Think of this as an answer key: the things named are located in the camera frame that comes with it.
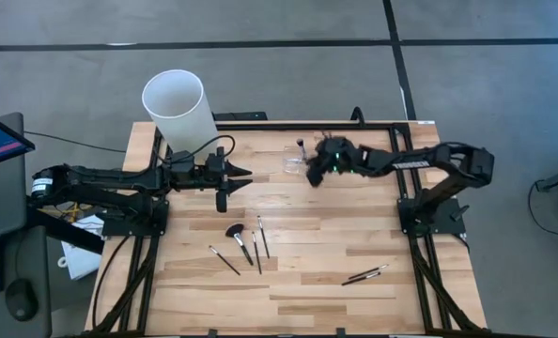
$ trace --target desk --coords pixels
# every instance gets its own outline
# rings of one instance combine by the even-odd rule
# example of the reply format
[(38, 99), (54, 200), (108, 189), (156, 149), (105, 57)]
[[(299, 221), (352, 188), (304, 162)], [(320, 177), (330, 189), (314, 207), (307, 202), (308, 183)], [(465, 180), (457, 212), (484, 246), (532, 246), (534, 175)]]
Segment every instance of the desk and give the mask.
[[(410, 128), (415, 148), (439, 142), (434, 124), (411, 122)], [(133, 125), (124, 170), (147, 167), (154, 131), (153, 123)], [(346, 328), (348, 334), (424, 332), (409, 243), (400, 232), (395, 207), (399, 196), (395, 174), (373, 179), (326, 176), (323, 185), (313, 189), (304, 176), (283, 172), (284, 147), (295, 146), (295, 140), (302, 138), (312, 148), (320, 131), (222, 133), (235, 137), (237, 145), (229, 159), (253, 171), (254, 183), (231, 195), (226, 214), (216, 212), (214, 192), (168, 194), (170, 218), (160, 240), (147, 334), (206, 334), (208, 329), (219, 334), (331, 334), (337, 327)], [(333, 134), (391, 150), (386, 131)], [(229, 146), (226, 140), (221, 144)], [(424, 187), (445, 177), (437, 169), (421, 170), (420, 175)], [(409, 192), (414, 192), (408, 184)], [(250, 231), (257, 232), (257, 215), (263, 218), (271, 252), (267, 259), (261, 250), (262, 275), (256, 265), (247, 263), (235, 240), (224, 236), (230, 224), (244, 223), (243, 237), (254, 254)], [(466, 248), (450, 235), (434, 239), (443, 284), (469, 318), (485, 326)], [(120, 240), (106, 242), (102, 267)], [(103, 281), (98, 321), (125, 287), (131, 242), (119, 251)], [(209, 251), (210, 244), (241, 276)], [(348, 276), (382, 264), (390, 266), (380, 277), (340, 285)], [(439, 327), (435, 297), (427, 288), (433, 324)], [(129, 328), (134, 328), (140, 295), (135, 299)], [(91, 327), (90, 316), (86, 329)]]
[[(0, 292), (0, 337), (49, 337), (52, 334), (50, 286), (47, 268), (47, 244), (45, 228), (35, 226), (9, 234), (2, 239), (4, 281), (6, 287), (16, 278), (31, 282), (39, 302), (37, 314), (28, 321), (20, 322), (9, 315), (6, 307), (6, 291)], [(18, 251), (18, 276), (16, 275), (16, 251)]]

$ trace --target brush handle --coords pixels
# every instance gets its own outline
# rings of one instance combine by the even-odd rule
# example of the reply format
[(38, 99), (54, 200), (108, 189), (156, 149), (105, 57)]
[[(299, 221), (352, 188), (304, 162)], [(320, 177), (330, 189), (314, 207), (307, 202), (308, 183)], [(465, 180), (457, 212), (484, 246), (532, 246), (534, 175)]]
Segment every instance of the brush handle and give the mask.
[(348, 284), (357, 283), (357, 282), (360, 282), (360, 281), (364, 281), (365, 279), (377, 277), (377, 276), (379, 276), (379, 275), (381, 275), (381, 272), (375, 272), (375, 273), (373, 273), (373, 274), (366, 275), (366, 276), (363, 276), (363, 277), (352, 278), (352, 279), (349, 280), (349, 281), (343, 282), (343, 283), (342, 283), (342, 286), (348, 285)]
[(252, 257), (250, 257), (250, 254), (248, 253), (248, 249), (245, 248), (245, 245), (241, 245), (241, 250), (243, 251), (243, 255), (245, 255), (246, 259), (248, 260), (248, 263), (250, 263), (250, 265), (253, 266), (254, 261), (252, 261)]
[(379, 270), (379, 269), (380, 268), (369, 269), (365, 272), (361, 272), (361, 273), (355, 274), (354, 276), (348, 277), (348, 279), (354, 279), (354, 278), (357, 278), (357, 277), (365, 276), (367, 273), (371, 273), (371, 272), (373, 272), (375, 270)]
[(264, 250), (267, 252), (267, 258), (271, 259), (269, 254), (269, 247), (267, 246), (267, 238), (264, 236), (264, 229), (260, 228), (260, 234), (262, 234), (262, 241), (264, 242)]
[(223, 259), (223, 262), (225, 262), (225, 264), (227, 264), (232, 270), (234, 270), (235, 273), (237, 273), (239, 276), (241, 276), (240, 272), (237, 271), (235, 268), (233, 268), (231, 263), (227, 262), (227, 260), (224, 257), (222, 257), (220, 253), (217, 253), (216, 255), (219, 256), (219, 258)]
[(254, 251), (256, 252), (256, 263), (258, 264), (258, 274), (262, 274), (262, 269), (260, 268), (260, 257), (258, 257), (258, 245), (254, 242)]

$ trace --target computer mouse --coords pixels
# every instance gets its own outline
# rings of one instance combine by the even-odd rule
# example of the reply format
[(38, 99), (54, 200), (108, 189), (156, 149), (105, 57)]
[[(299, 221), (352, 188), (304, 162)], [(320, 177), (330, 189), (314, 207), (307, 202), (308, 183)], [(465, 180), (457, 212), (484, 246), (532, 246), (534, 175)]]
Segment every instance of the computer mouse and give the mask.
[(18, 321), (30, 320), (37, 313), (39, 303), (28, 280), (17, 279), (6, 288), (6, 306)]

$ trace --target black metal frame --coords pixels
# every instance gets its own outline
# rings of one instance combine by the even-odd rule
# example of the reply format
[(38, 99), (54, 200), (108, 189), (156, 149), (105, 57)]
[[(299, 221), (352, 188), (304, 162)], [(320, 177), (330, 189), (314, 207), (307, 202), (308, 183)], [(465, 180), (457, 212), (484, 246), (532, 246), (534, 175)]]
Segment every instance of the black metal frame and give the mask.
[[(360, 109), (355, 108), (352, 112), (352, 116), (350, 118), (353, 122), (349, 123), (244, 123), (244, 124), (217, 124), (217, 129), (219, 131), (387, 131), (390, 137), (390, 144), (392, 146), (392, 151), (399, 151), (398, 145), (398, 135), (402, 137), (404, 140), (405, 148), (410, 150), (412, 149), (412, 139), (411, 139), (411, 129), (409, 123), (402, 122), (402, 123), (377, 123), (377, 122), (366, 122), (364, 120), (364, 116)], [(156, 141), (154, 146), (158, 147), (160, 145), (160, 134), (157, 132)], [(156, 159), (152, 156), (153, 165), (155, 165)], [(409, 198), (407, 182), (405, 179), (405, 175), (402, 171), (396, 171), (396, 179), (398, 183), (398, 189), (400, 194), (400, 199)], [(411, 170), (411, 180), (415, 190), (415, 193), (421, 191), (421, 179), (419, 177), (419, 173), (416, 169)], [(448, 295), (448, 292), (442, 286), (442, 277), (440, 273), (440, 267), (438, 263), (438, 256), (435, 249), (435, 244), (433, 242), (432, 234), (426, 234), (423, 237), (423, 240), (426, 244), (426, 255), (428, 258), (427, 261), (421, 256), (421, 252), (419, 249), (419, 242), (418, 238), (414, 234), (408, 234), (409, 246), (411, 249), (411, 260), (413, 263), (413, 272), (415, 283), (417, 287), (417, 293), (419, 297), (419, 305), (421, 307), (422, 319), (424, 324), (424, 329), (426, 334), (440, 334), (444, 336), (457, 336), (460, 335), (469, 335), (472, 337), (497, 337), (497, 336), (508, 336), (508, 335), (500, 335), (498, 333), (491, 333), (489, 330), (480, 329), (479, 327), (475, 326), (467, 316), (460, 311), (457, 307), (455, 302), (452, 298)], [(158, 250), (158, 238), (153, 238), (151, 240), (150, 246), (154, 246), (151, 252), (156, 254)], [(143, 246), (143, 238), (136, 238), (133, 252), (132, 252), (132, 260), (131, 265), (129, 268), (129, 278), (128, 280), (134, 277), (134, 272), (137, 270), (137, 266), (139, 263), (141, 247)], [(145, 334), (145, 328), (147, 324), (147, 311), (149, 306), (149, 297), (151, 294), (151, 287), (153, 282), (153, 271), (154, 268), (148, 273), (145, 281), (144, 281), (144, 291), (141, 299), (141, 306), (139, 308), (139, 315), (138, 315), (138, 324), (137, 324), (137, 331), (142, 332)], [(434, 290), (436, 291), (437, 301), (439, 306), (440, 318), (442, 322), (442, 328), (436, 329), (433, 327), (433, 321), (431, 318), (431, 311), (429, 308), (429, 299), (427, 297), (426, 292), (426, 284), (425, 280), (428, 280), (429, 283), (432, 285)], [(123, 332), (126, 334), (134, 334), (135, 330), (128, 330), (128, 318), (129, 318), (129, 310), (130, 306), (125, 308), (124, 313), (122, 314), (119, 332), (116, 334), (122, 334)], [(459, 326), (464, 330), (452, 330), (452, 324), (450, 322), (450, 315), (457, 321)], [(248, 337), (262, 337), (263, 335), (252, 335)], [(311, 337), (323, 337), (323, 336), (332, 336), (335, 335), (306, 335)], [(365, 337), (385, 337), (384, 334), (378, 335), (366, 335)]]

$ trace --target white paper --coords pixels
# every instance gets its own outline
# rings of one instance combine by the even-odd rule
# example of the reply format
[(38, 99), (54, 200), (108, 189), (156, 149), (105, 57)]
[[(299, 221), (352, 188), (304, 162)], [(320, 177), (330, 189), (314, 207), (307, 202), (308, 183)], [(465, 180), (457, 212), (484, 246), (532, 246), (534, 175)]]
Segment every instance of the white paper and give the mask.
[[(72, 225), (101, 237), (103, 221), (97, 216), (83, 218)], [(64, 250), (70, 278), (73, 281), (85, 277), (87, 274), (97, 270), (100, 266), (101, 255), (97, 253), (77, 248), (67, 242), (62, 242), (62, 250)]]

